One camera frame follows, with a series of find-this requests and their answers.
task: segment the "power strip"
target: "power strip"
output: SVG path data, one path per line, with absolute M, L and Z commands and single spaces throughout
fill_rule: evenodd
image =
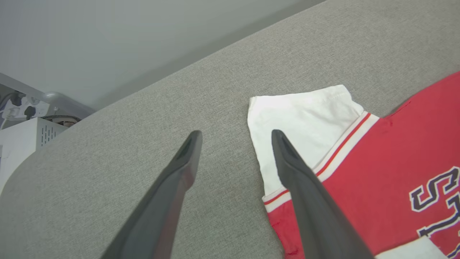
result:
M 32 116 L 33 118 L 44 117 L 54 113 L 53 110 L 50 110 L 49 104 L 35 98 L 25 96 L 21 99 L 21 101 L 21 106 L 16 106 L 12 104 L 11 100 L 8 100 L 1 114 L 2 118 L 12 121 L 26 120 L 27 116 L 24 112 L 29 106 L 35 108 L 35 115 Z

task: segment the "gray fabric surface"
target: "gray fabric surface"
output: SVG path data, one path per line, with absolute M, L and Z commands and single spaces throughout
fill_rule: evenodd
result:
M 0 196 L 0 258 L 97 258 L 192 130 L 173 258 L 279 259 L 249 98 L 344 84 L 378 116 L 460 70 L 458 0 L 328 0 L 124 98 L 30 156 Z

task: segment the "fabric texture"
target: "fabric texture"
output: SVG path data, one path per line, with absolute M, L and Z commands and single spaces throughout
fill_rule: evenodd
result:
M 327 0 L 98 111 L 8 180 L 0 258 L 98 258 L 192 130 L 203 147 L 172 258 L 282 258 L 247 100 L 342 83 L 383 117 L 460 70 L 459 13 L 458 0 Z
M 459 94 L 457 72 L 386 118 L 364 112 L 313 169 L 374 254 L 427 236 L 460 258 Z M 304 258 L 288 191 L 271 196 L 263 200 L 286 258 Z

